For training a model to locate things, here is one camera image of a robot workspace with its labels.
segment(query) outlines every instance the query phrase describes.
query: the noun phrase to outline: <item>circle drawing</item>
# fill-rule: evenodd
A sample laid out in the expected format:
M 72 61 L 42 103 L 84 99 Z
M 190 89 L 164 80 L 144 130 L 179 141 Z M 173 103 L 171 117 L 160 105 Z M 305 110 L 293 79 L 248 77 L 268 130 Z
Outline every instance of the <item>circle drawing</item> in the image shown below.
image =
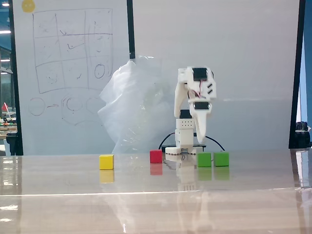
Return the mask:
M 105 74 L 105 66 L 102 64 L 98 64 L 94 70 L 94 75 L 96 78 L 101 79 Z
M 34 116 L 41 116 L 45 110 L 44 100 L 39 97 L 30 99 L 28 110 Z
M 67 108 L 71 111 L 78 111 L 82 108 L 82 103 L 78 98 L 70 97 L 66 101 Z

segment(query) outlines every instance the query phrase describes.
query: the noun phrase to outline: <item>grid drawing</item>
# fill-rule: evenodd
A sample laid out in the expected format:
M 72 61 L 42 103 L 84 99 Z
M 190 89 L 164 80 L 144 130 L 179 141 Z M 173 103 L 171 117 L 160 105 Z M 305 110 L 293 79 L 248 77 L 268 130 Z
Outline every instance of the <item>grid drawing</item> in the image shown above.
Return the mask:
M 112 9 L 33 14 L 39 93 L 58 89 L 102 90 L 113 69 Z

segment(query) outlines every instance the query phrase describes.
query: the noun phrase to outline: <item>red block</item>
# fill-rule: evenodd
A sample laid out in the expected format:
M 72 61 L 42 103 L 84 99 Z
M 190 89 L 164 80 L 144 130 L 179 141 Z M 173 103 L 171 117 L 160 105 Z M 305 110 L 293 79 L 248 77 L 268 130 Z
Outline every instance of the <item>red block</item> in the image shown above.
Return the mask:
M 150 151 L 150 162 L 151 163 L 162 163 L 162 151 L 151 150 Z

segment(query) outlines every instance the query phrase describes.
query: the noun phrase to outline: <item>plastic bag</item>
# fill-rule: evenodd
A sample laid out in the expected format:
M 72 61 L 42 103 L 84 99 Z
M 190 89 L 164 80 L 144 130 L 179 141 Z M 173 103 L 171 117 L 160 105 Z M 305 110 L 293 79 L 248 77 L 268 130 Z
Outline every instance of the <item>plastic bag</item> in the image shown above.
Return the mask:
M 170 79 L 161 76 L 157 59 L 139 57 L 115 71 L 100 94 L 106 106 L 98 111 L 116 144 L 112 153 L 158 149 L 175 131 L 174 93 Z

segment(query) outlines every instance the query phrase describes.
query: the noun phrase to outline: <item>whiteboard drawing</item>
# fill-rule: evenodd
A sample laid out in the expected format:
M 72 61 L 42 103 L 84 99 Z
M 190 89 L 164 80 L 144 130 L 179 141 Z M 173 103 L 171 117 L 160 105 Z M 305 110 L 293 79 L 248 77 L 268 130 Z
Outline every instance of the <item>whiteboard drawing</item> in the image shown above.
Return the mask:
M 39 93 L 102 90 L 113 69 L 112 9 L 56 10 L 33 14 Z
M 45 110 L 44 100 L 39 97 L 30 99 L 28 110 L 33 116 L 41 116 Z
M 106 8 L 33 13 L 39 94 L 63 89 L 66 95 L 47 107 L 42 98 L 32 98 L 32 115 L 39 117 L 48 108 L 60 110 L 61 119 L 70 125 L 101 124 L 97 112 L 104 103 L 98 95 L 113 70 L 112 13 Z M 84 89 L 83 95 L 75 89 Z

